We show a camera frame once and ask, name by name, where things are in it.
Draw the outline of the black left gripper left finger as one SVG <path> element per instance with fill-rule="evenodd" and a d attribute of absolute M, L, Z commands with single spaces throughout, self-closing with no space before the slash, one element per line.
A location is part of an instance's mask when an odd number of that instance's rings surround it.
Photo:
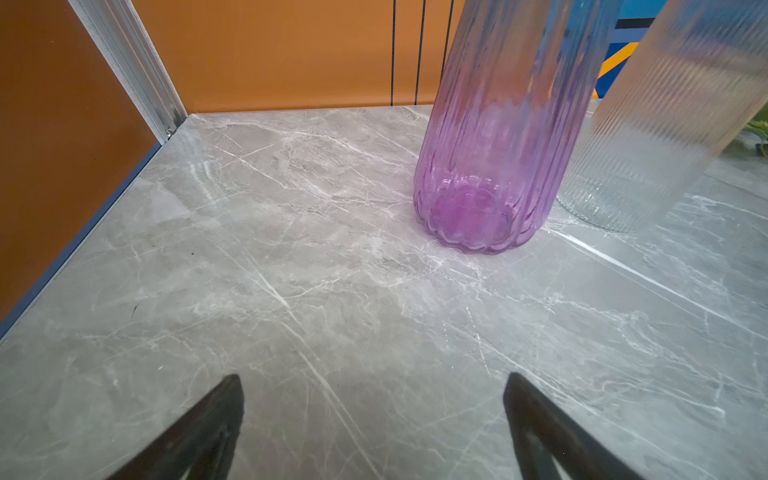
<path fill-rule="evenodd" d="M 244 415 L 241 379 L 231 374 L 201 398 L 113 479 L 225 479 Z"/>

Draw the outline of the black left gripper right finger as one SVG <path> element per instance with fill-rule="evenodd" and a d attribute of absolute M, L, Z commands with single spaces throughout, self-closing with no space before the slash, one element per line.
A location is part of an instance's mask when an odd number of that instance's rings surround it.
<path fill-rule="evenodd" d="M 524 479 L 642 479 L 521 373 L 509 375 L 503 405 Z"/>

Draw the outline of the clear ribbed glass vase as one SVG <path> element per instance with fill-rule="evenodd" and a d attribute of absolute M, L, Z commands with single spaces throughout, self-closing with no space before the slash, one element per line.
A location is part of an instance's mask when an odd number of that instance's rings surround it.
<path fill-rule="evenodd" d="M 607 230 L 650 226 L 766 102 L 766 2 L 669 1 L 584 121 L 557 199 Z"/>

